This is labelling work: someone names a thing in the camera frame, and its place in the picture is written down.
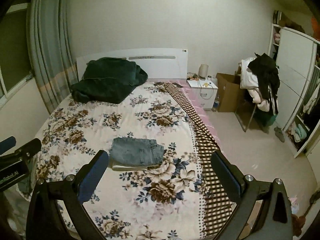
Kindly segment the blue denim ripped shorts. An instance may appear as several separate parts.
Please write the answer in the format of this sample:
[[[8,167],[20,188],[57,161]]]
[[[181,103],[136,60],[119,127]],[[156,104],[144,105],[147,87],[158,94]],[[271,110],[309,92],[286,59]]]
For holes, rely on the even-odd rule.
[[[121,164],[151,166],[161,164],[164,146],[155,139],[116,138],[112,142],[110,157]]]

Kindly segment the brown checkered sheet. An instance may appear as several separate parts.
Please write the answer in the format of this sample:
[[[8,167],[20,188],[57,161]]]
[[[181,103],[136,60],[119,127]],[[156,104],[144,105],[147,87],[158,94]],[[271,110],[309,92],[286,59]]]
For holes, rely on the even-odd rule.
[[[232,214],[232,201],[210,163],[212,153],[220,148],[196,109],[179,88],[168,82],[156,82],[155,86],[169,93],[191,120],[201,178],[204,182],[199,214],[200,239],[214,239]]]

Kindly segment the folded white pants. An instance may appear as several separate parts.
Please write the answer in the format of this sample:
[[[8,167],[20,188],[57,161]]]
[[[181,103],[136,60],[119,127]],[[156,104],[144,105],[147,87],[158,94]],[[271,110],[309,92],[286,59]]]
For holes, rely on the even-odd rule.
[[[160,164],[151,165],[151,166],[133,166],[133,165],[126,165],[121,164],[117,161],[112,161],[112,170],[114,171],[147,171],[152,170],[160,167]]]

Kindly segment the floral bed blanket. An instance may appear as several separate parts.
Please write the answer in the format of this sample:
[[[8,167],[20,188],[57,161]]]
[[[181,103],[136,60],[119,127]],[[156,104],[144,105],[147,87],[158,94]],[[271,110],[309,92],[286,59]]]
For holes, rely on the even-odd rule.
[[[218,148],[174,85],[146,82],[121,103],[67,97],[36,135],[33,179],[65,179],[99,150],[109,166],[84,203],[103,239],[203,239],[220,227]]]

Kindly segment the pink bed sheet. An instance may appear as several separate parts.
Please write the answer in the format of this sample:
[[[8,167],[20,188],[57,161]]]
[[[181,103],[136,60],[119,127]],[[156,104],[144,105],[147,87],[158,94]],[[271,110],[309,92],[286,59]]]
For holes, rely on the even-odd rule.
[[[209,119],[208,113],[212,111],[214,100],[217,94],[217,86],[209,80],[190,81],[183,79],[173,79],[172,83],[181,86],[180,90],[190,101],[195,111],[210,131],[211,135],[220,146],[220,139],[217,131]]]

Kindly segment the chair with piled clothes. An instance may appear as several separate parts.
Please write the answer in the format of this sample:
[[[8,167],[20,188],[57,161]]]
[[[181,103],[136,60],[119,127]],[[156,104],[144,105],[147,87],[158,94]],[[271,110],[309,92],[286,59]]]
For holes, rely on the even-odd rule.
[[[253,119],[267,133],[279,113],[279,68],[267,54],[255,54],[241,60],[239,70],[244,98],[254,105]]]

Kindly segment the brown cardboard box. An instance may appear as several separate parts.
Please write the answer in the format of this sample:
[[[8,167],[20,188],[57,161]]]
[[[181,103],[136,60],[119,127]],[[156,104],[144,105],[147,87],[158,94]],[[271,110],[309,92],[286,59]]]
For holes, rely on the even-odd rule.
[[[242,96],[240,88],[240,76],[217,73],[219,95],[218,112],[235,112]]]

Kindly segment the white nightstand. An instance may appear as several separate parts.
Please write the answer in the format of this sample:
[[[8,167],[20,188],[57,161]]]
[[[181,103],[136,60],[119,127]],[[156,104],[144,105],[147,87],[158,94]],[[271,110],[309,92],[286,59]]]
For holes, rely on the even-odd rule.
[[[210,80],[187,80],[193,93],[197,96],[203,109],[212,109],[218,87]]]

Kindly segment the dark green blanket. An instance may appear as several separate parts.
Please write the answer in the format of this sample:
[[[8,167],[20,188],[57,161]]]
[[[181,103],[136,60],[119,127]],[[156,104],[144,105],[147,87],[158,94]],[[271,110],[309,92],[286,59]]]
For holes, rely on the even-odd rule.
[[[80,103],[102,101],[119,104],[147,79],[147,72],[135,62],[102,57],[89,61],[82,79],[71,86],[71,95]]]

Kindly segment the white wardrobe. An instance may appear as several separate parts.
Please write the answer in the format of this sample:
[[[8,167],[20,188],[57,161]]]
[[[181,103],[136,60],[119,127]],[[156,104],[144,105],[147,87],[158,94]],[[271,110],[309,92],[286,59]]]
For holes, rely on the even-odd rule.
[[[276,123],[297,157],[306,151],[319,128],[319,118],[306,122],[319,100],[319,40],[276,10],[268,55],[279,68]]]

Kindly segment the beige table lamp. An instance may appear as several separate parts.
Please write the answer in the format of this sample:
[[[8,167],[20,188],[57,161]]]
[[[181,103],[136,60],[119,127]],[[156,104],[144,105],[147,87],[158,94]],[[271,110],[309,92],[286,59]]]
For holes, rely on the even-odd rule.
[[[208,68],[209,66],[207,64],[201,64],[200,67],[199,67],[199,72],[198,72],[198,75],[199,75],[199,78],[202,79],[202,80],[205,80],[207,75],[208,75]]]

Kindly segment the green striped curtain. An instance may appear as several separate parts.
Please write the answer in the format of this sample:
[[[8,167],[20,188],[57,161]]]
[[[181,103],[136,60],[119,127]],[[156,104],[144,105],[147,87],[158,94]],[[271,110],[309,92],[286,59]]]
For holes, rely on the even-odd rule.
[[[70,94],[78,72],[68,30],[69,0],[31,0],[28,53],[37,87],[49,113]]]

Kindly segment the white bed headboard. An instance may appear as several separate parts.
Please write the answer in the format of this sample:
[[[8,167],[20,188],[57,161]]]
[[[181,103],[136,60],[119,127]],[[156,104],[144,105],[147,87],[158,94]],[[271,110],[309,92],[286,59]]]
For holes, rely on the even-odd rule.
[[[186,79],[188,50],[176,48],[123,49],[80,56],[76,59],[78,77],[82,77],[91,60],[114,57],[133,61],[147,72],[150,79]]]

